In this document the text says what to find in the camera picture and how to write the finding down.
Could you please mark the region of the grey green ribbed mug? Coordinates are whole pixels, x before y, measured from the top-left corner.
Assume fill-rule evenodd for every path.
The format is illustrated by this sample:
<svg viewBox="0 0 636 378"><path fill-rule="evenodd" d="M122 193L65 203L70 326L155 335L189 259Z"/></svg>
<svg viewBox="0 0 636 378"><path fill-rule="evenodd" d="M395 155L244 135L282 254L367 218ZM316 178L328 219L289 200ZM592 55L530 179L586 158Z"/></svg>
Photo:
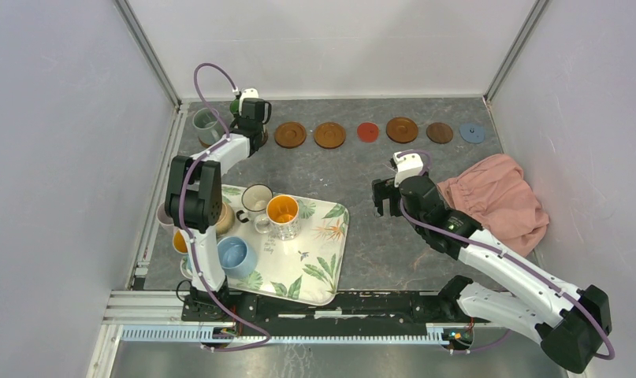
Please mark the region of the grey green ribbed mug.
<svg viewBox="0 0 636 378"><path fill-rule="evenodd" d="M224 134L223 127L217 119L218 111L212 112L208 108L197 111L192 118L192 125L195 129L197 138L212 139L214 143L218 142Z"/></svg>

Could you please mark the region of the red round coaster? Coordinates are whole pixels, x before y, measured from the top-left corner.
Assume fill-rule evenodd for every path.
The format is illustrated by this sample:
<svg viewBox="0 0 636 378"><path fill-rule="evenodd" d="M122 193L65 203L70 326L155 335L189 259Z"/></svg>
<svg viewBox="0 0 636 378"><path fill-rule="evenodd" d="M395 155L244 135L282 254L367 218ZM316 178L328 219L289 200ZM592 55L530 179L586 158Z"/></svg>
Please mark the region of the red round coaster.
<svg viewBox="0 0 636 378"><path fill-rule="evenodd" d="M372 122L362 122L356 129L358 138L364 143L373 143L379 137L379 127Z"/></svg>

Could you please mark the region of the dark walnut coaster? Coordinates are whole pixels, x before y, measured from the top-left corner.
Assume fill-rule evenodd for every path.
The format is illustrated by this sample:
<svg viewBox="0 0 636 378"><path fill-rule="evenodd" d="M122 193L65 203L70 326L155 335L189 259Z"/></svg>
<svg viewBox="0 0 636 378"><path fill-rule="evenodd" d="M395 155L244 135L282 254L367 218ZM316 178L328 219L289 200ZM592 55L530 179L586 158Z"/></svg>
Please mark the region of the dark walnut coaster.
<svg viewBox="0 0 636 378"><path fill-rule="evenodd" d="M427 137L434 143L446 144L452 141L454 133L452 128L443 122L433 122L426 129Z"/></svg>

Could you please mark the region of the pink drawstring cloth bag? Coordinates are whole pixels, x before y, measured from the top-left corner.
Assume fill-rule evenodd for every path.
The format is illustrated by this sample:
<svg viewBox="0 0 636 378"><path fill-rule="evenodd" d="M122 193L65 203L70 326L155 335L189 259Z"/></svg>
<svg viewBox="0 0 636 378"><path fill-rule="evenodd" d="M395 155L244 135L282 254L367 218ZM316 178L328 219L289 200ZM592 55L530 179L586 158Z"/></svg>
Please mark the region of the pink drawstring cloth bag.
<svg viewBox="0 0 636 378"><path fill-rule="evenodd" d="M494 154L437 184L447 204L474 218L505 246L527 257L547 232L549 215L507 154Z"/></svg>

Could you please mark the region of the blue round coaster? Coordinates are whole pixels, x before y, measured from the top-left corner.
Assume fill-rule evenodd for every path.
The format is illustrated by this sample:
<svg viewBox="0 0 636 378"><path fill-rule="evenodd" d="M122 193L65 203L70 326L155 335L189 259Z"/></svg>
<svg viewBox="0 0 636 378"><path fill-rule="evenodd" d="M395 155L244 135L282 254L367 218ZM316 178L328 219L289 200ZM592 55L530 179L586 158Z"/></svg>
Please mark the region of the blue round coaster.
<svg viewBox="0 0 636 378"><path fill-rule="evenodd" d="M480 124L465 123L459 126L459 134L464 141L479 144L485 140L485 128Z"/></svg>

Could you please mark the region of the cream enamel mug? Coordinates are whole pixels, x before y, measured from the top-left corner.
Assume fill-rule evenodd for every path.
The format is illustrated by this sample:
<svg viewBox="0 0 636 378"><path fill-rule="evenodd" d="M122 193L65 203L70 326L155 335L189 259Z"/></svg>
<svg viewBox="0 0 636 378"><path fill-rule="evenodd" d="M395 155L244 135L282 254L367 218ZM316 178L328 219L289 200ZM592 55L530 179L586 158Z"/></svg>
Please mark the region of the cream enamel mug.
<svg viewBox="0 0 636 378"><path fill-rule="evenodd" d="M266 211L267 204L273 198L273 191L264 184L254 184L246 188L241 196L242 209L236 212L240 223L254 221Z"/></svg>

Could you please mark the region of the white mug orange inside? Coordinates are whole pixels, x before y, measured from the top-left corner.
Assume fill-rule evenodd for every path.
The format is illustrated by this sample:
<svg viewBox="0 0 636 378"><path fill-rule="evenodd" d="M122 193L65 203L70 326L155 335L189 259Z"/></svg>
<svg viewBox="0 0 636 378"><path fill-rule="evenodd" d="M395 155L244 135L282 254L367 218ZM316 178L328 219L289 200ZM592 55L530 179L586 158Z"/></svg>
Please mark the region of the white mug orange inside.
<svg viewBox="0 0 636 378"><path fill-rule="evenodd" d="M254 220L255 230L286 241L300 233L299 204L289 195L277 195Z"/></svg>

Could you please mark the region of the leaf patterned serving tray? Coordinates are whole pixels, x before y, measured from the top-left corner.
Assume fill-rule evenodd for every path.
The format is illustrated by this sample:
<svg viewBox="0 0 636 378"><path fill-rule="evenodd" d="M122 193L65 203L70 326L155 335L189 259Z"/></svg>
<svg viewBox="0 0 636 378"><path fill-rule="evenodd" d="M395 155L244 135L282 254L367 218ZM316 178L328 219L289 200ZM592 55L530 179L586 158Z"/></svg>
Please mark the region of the leaf patterned serving tray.
<svg viewBox="0 0 636 378"><path fill-rule="evenodd" d="M340 203L299 196L295 200L299 234L293 239L258 232L245 221L246 213L216 237L217 241L240 238L257 257L255 267L245 277L238 279L225 272L224 278L233 290L323 306L337 292L350 214Z"/></svg>

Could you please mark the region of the light blue mug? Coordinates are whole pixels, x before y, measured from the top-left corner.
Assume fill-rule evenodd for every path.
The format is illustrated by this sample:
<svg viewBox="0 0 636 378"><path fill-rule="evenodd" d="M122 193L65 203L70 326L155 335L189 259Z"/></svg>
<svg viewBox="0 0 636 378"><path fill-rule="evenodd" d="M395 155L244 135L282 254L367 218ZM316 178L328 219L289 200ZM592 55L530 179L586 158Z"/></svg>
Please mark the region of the light blue mug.
<svg viewBox="0 0 636 378"><path fill-rule="evenodd" d="M237 236L225 237L218 242L218 258L225 275L237 280L250 276L258 264L255 249Z"/></svg>

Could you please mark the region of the white mug green inside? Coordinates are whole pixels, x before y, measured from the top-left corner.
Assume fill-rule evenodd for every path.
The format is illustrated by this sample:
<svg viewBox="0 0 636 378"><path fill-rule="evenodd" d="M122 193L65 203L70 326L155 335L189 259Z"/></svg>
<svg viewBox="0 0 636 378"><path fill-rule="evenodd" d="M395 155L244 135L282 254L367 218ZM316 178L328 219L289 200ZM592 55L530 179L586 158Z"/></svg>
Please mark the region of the white mug green inside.
<svg viewBox="0 0 636 378"><path fill-rule="evenodd" d="M234 117L240 115L240 99L235 98L229 105L229 111Z"/></svg>

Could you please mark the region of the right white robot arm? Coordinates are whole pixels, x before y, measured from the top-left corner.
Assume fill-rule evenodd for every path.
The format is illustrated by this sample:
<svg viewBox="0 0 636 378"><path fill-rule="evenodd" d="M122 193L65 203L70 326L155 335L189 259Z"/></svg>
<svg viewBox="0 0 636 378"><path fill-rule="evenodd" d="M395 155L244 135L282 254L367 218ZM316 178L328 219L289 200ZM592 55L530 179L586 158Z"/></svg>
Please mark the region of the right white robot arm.
<svg viewBox="0 0 636 378"><path fill-rule="evenodd" d="M599 287L568 283L507 248L472 217L450 208L427 176L374 180L372 199L378 214L383 202L404 217L435 251L486 274L507 289L501 294L457 276L438 303L441 316L492 321L524 335L560 367L582 373L594 359L613 360L608 295Z"/></svg>

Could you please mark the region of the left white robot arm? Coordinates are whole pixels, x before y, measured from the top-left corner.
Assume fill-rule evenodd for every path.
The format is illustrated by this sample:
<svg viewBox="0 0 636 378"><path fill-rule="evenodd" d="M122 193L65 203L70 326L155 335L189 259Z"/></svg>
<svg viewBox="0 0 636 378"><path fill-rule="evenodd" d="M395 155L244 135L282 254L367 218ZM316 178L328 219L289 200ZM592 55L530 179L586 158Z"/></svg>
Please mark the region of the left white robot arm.
<svg viewBox="0 0 636 378"><path fill-rule="evenodd" d="M200 309L212 321L225 319L231 300L218 257L216 223L223 208L221 177L263 146L272 106L261 98L239 98L239 112L222 137L201 153L177 155L169 164L165 212L183 235L192 265L192 286L205 292Z"/></svg>

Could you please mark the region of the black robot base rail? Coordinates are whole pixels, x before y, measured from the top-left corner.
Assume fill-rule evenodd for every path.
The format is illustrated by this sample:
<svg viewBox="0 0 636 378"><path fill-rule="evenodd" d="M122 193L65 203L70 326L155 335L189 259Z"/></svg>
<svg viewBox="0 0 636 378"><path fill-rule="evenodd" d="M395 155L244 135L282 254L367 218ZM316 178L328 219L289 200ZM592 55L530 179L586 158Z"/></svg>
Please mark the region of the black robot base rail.
<svg viewBox="0 0 636 378"><path fill-rule="evenodd" d="M424 335L428 324L480 324L452 298L424 291L339 291L316 306L289 299L230 291L218 306L192 290L180 297L181 319L232 327L236 336L308 337Z"/></svg>

